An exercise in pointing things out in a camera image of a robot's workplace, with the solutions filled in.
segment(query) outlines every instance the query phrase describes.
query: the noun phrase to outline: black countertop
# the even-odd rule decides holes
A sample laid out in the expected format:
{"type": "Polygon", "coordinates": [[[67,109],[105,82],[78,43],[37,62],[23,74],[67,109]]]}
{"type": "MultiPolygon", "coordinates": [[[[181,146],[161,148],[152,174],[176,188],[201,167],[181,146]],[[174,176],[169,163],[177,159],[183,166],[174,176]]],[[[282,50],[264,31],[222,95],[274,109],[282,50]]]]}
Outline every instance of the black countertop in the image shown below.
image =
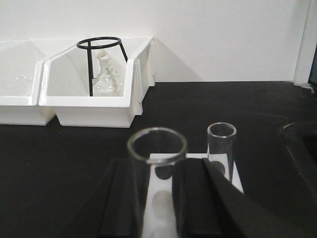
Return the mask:
{"type": "Polygon", "coordinates": [[[130,128],[0,125],[0,237],[53,237],[106,170],[126,158],[126,141],[170,127],[189,153],[207,150],[207,126],[236,126],[234,158],[244,192],[291,224],[317,234],[317,206],[292,163],[285,125],[317,121],[317,98],[291,82],[157,83],[130,128]]]}

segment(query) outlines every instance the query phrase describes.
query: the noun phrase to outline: metal ring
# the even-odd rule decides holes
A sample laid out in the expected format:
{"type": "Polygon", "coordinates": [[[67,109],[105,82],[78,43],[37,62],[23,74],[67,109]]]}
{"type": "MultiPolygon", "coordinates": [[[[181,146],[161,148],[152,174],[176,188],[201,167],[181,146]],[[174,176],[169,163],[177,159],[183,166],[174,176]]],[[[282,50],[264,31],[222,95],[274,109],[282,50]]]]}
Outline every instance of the metal ring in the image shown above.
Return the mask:
{"type": "Polygon", "coordinates": [[[97,49],[104,49],[104,48],[110,48],[113,46],[117,46],[121,44],[121,39],[118,37],[113,37],[113,36],[102,36],[102,37],[94,37],[94,38],[89,38],[85,39],[82,41],[79,41],[76,46],[81,49],[86,49],[86,50],[97,50],[97,49]],[[92,41],[99,41],[99,40],[115,40],[116,42],[107,44],[107,45],[101,45],[101,46],[82,46],[81,44],[83,43],[90,43],[92,41]]]}

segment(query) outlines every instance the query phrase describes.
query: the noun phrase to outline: black sink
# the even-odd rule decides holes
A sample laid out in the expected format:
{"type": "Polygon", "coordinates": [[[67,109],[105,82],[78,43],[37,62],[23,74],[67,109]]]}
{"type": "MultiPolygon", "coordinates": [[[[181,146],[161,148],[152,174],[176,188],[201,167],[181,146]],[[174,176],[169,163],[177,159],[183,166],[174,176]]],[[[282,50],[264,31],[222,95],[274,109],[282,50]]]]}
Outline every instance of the black sink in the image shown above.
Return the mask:
{"type": "Polygon", "coordinates": [[[317,122],[289,124],[284,127],[282,136],[317,205],[317,122]]]}
{"type": "Polygon", "coordinates": [[[317,165],[317,134],[309,135],[303,139],[304,145],[317,165]]]}

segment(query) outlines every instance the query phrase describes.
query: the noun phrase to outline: glass tube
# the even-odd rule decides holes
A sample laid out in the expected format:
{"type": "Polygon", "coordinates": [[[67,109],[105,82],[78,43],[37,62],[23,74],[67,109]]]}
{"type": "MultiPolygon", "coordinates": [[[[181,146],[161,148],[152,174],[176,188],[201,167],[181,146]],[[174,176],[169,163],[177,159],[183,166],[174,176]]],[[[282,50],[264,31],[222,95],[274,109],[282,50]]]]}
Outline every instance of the glass tube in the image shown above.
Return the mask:
{"type": "Polygon", "coordinates": [[[137,237],[182,237],[186,138],[169,128],[143,129],[127,143],[137,237]]]}
{"type": "Polygon", "coordinates": [[[232,145],[237,129],[225,122],[211,124],[207,128],[208,160],[232,182],[233,158],[232,145]]]}

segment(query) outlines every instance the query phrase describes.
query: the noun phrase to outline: white door frame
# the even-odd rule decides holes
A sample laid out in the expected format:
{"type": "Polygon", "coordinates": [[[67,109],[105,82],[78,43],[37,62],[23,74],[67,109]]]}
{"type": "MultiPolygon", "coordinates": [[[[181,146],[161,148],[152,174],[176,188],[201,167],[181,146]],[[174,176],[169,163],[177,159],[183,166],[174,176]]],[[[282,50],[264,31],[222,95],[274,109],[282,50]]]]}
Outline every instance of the white door frame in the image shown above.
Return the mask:
{"type": "Polygon", "coordinates": [[[317,45],[317,0],[310,0],[301,48],[299,51],[294,83],[307,83],[317,45]]]}

